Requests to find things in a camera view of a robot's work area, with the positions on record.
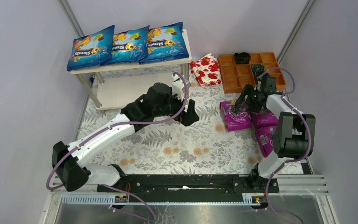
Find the blue Slendy candy bag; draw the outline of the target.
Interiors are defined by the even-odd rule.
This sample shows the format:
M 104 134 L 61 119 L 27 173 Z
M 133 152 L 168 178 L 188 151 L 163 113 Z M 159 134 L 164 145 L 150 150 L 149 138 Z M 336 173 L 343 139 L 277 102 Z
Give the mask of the blue Slendy candy bag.
M 150 25 L 113 35 L 111 58 L 100 65 L 136 63 L 148 56 L 147 37 Z
M 115 26 L 73 41 L 67 71 L 98 66 L 111 59 Z

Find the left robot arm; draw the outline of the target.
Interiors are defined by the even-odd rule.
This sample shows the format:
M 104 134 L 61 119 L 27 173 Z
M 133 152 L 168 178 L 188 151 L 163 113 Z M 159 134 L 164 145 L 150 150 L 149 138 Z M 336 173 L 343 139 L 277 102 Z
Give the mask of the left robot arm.
M 68 145 L 59 141 L 53 145 L 52 173 L 68 192 L 85 184 L 115 185 L 124 173 L 117 166 L 92 165 L 90 160 L 114 142 L 130 136 L 148 125 L 154 125 L 157 117 L 161 122 L 175 120 L 184 126 L 199 121 L 195 102 L 189 99 L 188 82 L 175 80 L 169 87 L 155 83 L 134 102 L 128 104 L 107 124 L 81 140 Z

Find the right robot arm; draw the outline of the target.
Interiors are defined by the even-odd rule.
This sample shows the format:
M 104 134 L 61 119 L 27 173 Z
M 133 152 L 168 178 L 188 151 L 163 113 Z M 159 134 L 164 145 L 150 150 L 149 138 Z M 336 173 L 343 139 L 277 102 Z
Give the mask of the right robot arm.
M 298 110 L 284 93 L 278 92 L 275 77 L 262 76 L 260 87 L 245 85 L 235 103 L 245 105 L 250 112 L 266 108 L 278 119 L 272 141 L 274 151 L 251 170 L 247 180 L 249 186 L 268 186 L 288 163 L 312 154 L 316 118 Z

